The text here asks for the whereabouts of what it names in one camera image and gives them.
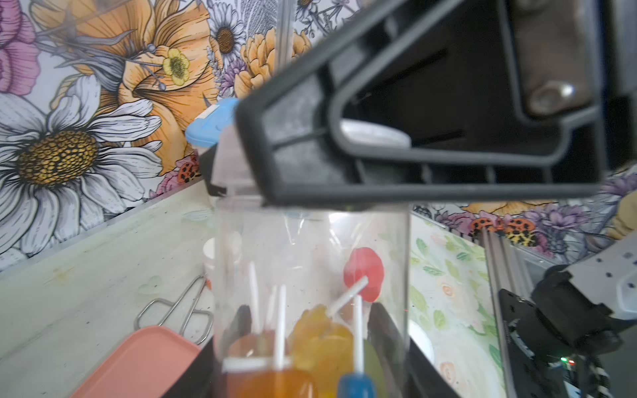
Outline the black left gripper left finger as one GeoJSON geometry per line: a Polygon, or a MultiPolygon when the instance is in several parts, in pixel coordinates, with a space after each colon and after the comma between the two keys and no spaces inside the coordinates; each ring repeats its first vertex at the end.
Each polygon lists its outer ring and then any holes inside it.
{"type": "Polygon", "coordinates": [[[221,354],[227,354],[232,343],[246,336],[250,330],[250,308],[242,305],[229,328],[220,338],[214,338],[205,344],[182,376],[163,394],[163,398],[226,397],[227,381],[222,375],[222,363],[216,357],[215,343],[220,344],[221,354]]]}

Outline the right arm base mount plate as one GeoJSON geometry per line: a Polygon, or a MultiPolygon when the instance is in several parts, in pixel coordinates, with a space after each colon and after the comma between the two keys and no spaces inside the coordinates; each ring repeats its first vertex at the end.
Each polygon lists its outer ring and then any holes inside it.
{"type": "Polygon", "coordinates": [[[502,367],[508,397],[568,397],[565,363],[550,355],[556,340],[539,347],[547,329],[539,322],[536,306],[502,289],[498,293],[502,367]]]}

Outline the clear jar with lollipops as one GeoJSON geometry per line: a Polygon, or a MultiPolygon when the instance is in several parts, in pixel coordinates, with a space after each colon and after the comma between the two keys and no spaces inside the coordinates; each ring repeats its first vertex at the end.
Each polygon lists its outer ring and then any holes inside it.
{"type": "Polygon", "coordinates": [[[406,207],[269,207],[233,126],[212,182],[215,396],[405,396],[406,207]]]}

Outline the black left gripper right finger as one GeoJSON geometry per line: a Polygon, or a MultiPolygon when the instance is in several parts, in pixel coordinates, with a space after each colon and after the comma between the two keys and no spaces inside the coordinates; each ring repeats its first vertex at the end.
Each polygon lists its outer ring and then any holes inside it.
{"type": "Polygon", "coordinates": [[[269,207],[589,197],[636,158],[636,4],[379,1],[231,126],[269,207]],[[343,119],[411,148],[352,143],[343,119]]]}

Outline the white jar lid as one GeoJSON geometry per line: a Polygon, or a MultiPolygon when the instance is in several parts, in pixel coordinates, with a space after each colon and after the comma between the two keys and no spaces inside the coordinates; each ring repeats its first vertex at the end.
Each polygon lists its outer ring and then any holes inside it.
{"type": "Polygon", "coordinates": [[[411,137],[398,129],[355,119],[343,119],[341,130],[352,143],[394,149],[410,149],[411,137]]]}

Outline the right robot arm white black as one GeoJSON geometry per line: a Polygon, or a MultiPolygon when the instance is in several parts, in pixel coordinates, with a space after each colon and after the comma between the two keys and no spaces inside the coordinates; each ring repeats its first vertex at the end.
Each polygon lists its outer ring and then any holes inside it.
{"type": "Polygon", "coordinates": [[[552,267],[531,294],[519,334],[540,358],[618,350],[636,325],[636,249],[629,239],[566,267],[552,267]]]}

